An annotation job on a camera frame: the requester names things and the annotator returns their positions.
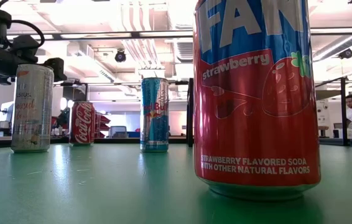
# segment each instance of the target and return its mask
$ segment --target desk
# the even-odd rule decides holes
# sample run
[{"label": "desk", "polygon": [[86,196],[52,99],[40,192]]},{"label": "desk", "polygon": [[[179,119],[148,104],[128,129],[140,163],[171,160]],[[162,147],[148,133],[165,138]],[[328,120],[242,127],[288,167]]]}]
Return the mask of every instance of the desk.
[{"label": "desk", "polygon": [[192,149],[138,144],[0,149],[0,223],[352,223],[352,147],[321,146],[320,185],[288,202],[222,197],[195,176]]}]

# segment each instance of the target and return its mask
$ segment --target coca-cola logo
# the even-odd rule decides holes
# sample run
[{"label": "coca-cola logo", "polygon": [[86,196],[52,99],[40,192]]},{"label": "coca-cola logo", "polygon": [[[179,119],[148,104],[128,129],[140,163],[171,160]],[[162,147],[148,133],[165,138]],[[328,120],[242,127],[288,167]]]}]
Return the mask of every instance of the coca-cola logo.
[{"label": "coca-cola logo", "polygon": [[79,133],[75,134],[75,140],[79,143],[90,142],[92,107],[89,103],[80,103],[77,104],[75,110],[75,126],[79,127]]}]

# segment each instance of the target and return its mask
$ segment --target security camera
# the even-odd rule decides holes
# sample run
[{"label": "security camera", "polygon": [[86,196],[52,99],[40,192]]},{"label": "security camera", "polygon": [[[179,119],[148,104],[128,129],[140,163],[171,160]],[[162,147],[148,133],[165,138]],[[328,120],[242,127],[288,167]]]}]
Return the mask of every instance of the security camera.
[{"label": "security camera", "polygon": [[340,59],[351,58],[351,57],[352,57],[352,50],[350,49],[344,50],[338,55],[338,58]]},{"label": "security camera", "polygon": [[125,50],[118,49],[118,52],[115,55],[115,61],[124,62],[126,60]]}]

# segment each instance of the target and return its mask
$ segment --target silver can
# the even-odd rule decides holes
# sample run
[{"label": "silver can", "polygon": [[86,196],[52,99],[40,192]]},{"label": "silver can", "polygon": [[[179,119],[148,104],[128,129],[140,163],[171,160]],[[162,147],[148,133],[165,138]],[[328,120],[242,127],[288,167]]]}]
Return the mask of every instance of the silver can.
[{"label": "silver can", "polygon": [[11,149],[45,152],[50,147],[53,69],[22,64],[17,69]]}]

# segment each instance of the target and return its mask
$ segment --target red bull can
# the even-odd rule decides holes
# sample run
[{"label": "red bull can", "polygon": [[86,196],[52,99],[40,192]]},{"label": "red bull can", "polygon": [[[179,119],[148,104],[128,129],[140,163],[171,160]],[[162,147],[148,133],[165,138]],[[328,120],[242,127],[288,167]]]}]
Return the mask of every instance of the red bull can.
[{"label": "red bull can", "polygon": [[168,151],[168,89],[169,83],[165,78],[144,78],[141,82],[140,146],[143,152]]},{"label": "red bull can", "polygon": [[199,0],[195,172],[210,189],[287,200],[320,181],[306,0]]},{"label": "red bull can", "polygon": [[22,64],[17,69],[11,149],[45,152],[50,147],[53,69]]}]

